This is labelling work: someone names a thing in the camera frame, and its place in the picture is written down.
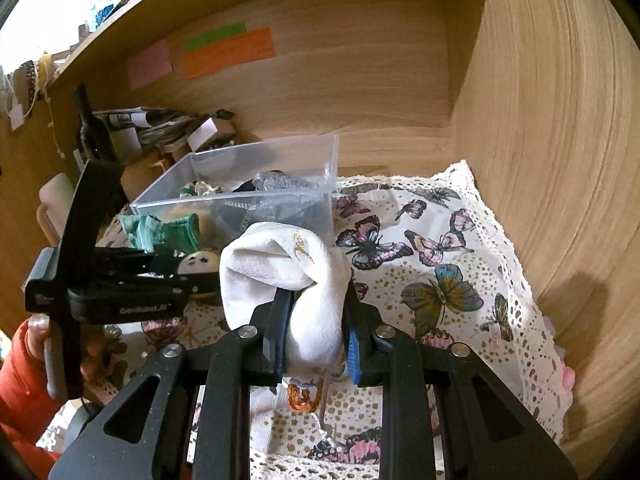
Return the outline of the orange sleeve forearm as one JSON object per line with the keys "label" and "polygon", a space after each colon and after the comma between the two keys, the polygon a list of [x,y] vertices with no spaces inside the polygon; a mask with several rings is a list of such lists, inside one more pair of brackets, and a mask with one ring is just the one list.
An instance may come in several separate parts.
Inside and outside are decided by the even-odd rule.
{"label": "orange sleeve forearm", "polygon": [[37,442],[62,404],[49,396],[46,368],[27,349],[27,321],[16,330],[1,367],[1,428],[26,466],[47,479],[60,454]]}

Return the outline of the person's hand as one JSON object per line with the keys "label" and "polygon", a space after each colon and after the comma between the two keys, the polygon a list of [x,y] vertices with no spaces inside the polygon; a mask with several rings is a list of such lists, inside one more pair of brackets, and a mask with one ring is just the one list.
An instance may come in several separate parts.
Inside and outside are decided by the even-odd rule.
{"label": "person's hand", "polygon": [[[26,346],[40,363],[44,362],[44,347],[50,339],[50,318],[34,314],[27,321]],[[101,326],[82,326],[82,361],[80,371],[85,382],[92,382],[104,372],[105,335]]]}

